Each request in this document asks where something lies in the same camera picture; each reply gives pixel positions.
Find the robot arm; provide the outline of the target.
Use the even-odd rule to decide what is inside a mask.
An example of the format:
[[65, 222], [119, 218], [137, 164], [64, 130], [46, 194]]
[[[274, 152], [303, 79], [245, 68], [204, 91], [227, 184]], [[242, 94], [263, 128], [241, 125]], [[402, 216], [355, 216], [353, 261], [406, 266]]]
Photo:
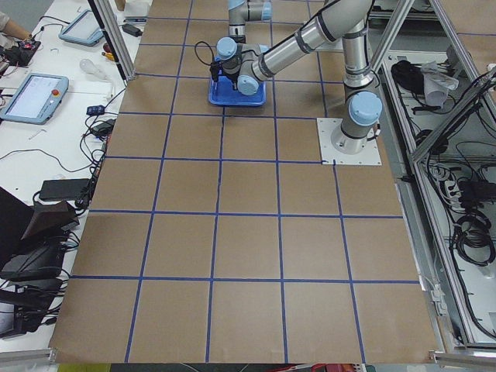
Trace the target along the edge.
[[229, 37], [237, 43], [246, 42], [248, 22], [267, 21], [272, 18], [271, 1], [228, 0]]
[[325, 1], [307, 22], [272, 47], [247, 43], [243, 34], [246, 22], [271, 17], [268, 2], [229, 2], [229, 35], [218, 40], [208, 64], [210, 84], [220, 84], [224, 96], [215, 105], [242, 105], [260, 102], [264, 82], [286, 67], [314, 53], [326, 43], [342, 40], [346, 101], [362, 91], [372, 91], [374, 69], [367, 51], [367, 20], [372, 1]]

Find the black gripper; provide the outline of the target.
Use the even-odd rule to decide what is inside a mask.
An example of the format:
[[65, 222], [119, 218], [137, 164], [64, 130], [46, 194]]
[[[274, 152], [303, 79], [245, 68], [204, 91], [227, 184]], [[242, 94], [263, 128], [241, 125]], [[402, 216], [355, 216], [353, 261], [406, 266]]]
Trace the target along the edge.
[[232, 89], [234, 91], [237, 91], [238, 90], [239, 72], [237, 71], [236, 73], [226, 73], [226, 77], [231, 81]]

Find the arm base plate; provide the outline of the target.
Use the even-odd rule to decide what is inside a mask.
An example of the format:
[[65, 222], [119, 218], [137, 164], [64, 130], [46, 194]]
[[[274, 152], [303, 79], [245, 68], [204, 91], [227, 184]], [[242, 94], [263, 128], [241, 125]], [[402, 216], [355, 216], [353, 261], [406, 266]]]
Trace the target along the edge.
[[363, 139], [347, 137], [340, 118], [317, 118], [321, 163], [325, 165], [381, 166], [381, 155], [374, 131]]

